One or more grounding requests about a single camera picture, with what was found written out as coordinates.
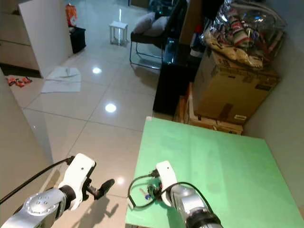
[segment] label on box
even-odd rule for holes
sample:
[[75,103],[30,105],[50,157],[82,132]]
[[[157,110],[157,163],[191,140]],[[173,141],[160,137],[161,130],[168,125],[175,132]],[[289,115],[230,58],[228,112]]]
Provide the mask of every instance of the label on box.
[[242,120],[242,121],[245,121],[247,119],[247,116],[244,116],[244,115],[235,115],[234,118],[236,120]]

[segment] green tabletop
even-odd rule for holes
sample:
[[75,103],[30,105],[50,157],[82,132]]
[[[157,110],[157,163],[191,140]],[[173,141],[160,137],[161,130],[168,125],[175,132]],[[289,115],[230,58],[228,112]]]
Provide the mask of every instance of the green tabletop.
[[[264,140],[147,117],[135,176],[168,160],[178,181],[195,185],[224,228],[303,228],[304,221]],[[147,179],[131,192],[145,204]],[[175,209],[154,203],[128,208],[126,223],[183,228]]]

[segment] black cabinet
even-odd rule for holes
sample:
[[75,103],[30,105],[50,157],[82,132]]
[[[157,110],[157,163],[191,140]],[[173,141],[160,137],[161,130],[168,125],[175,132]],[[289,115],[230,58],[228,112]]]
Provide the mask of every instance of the black cabinet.
[[193,82],[200,58],[190,56],[190,47],[169,38],[161,64],[160,78],[153,110],[174,115],[180,95],[185,95],[189,82]]

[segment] gray cushion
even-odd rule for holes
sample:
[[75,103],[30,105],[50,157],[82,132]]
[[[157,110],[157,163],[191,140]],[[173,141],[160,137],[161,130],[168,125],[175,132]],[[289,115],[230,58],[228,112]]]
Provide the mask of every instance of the gray cushion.
[[148,13],[139,18],[133,33],[144,33],[151,28],[152,23],[154,22],[155,13]]
[[169,17],[158,18],[156,21],[153,22],[151,28],[149,30],[147,30],[146,32],[144,32],[144,35],[149,36],[149,37],[160,36],[166,28],[168,19],[169,19]]

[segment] wire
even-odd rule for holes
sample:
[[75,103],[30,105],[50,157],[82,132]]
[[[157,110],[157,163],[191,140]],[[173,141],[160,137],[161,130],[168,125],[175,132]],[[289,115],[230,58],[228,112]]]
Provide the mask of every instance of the wire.
[[34,176],[32,176],[31,178],[29,178],[26,182],[24,182],[23,184],[19,185],[17,188],[15,188],[13,191],[11,191],[9,194],[7,194],[5,197],[3,197],[2,199],[0,199],[0,205],[2,203],[4,203],[5,201],[7,201],[10,197],[12,197],[14,194],[16,194],[18,191],[20,191],[22,188],[24,188],[25,186],[27,186],[29,183],[31,183],[34,179],[36,179],[37,177],[39,177],[40,175],[42,175],[43,173],[45,173],[46,171],[54,168],[55,166],[67,162],[67,164],[71,164],[72,160],[74,159],[74,156],[71,156],[69,158],[66,158],[64,160],[58,161],[48,167],[46,167],[44,170],[40,171],[39,173],[35,174]]
[[[140,177],[135,178],[135,179],[131,182],[131,184],[130,184],[130,186],[129,186],[129,189],[128,189],[128,198],[130,199],[131,203],[133,204],[133,208],[134,208],[134,209],[143,209],[143,208],[146,208],[146,207],[148,207],[149,205],[153,204],[153,203],[156,201],[156,198],[154,198],[152,201],[150,201],[149,203],[147,203],[147,204],[145,204],[145,205],[137,206],[137,205],[135,204],[134,200],[132,199],[131,195],[130,195],[131,187],[132,187],[132,185],[134,184],[134,182],[136,182],[136,181],[139,180],[139,179],[147,178],[147,177],[151,177],[151,176],[153,176],[153,175],[149,174],[149,175],[140,176]],[[212,207],[210,206],[209,202],[208,202],[207,199],[204,197],[204,195],[200,192],[200,190],[198,190],[198,188],[196,188],[194,185],[192,185],[192,184],[190,184],[190,183],[188,183],[188,182],[177,182],[177,183],[175,183],[175,184],[172,184],[172,185],[170,185],[169,187],[167,187],[165,190],[163,190],[163,191],[161,192],[161,195],[164,194],[167,190],[171,189],[173,186],[178,185],[178,184],[185,184],[185,185],[189,185],[189,186],[191,186],[192,188],[194,188],[195,191],[201,196],[201,198],[202,198],[202,199],[204,200],[204,202],[206,203],[206,205],[207,205],[207,207],[208,207],[210,213],[213,213]]]

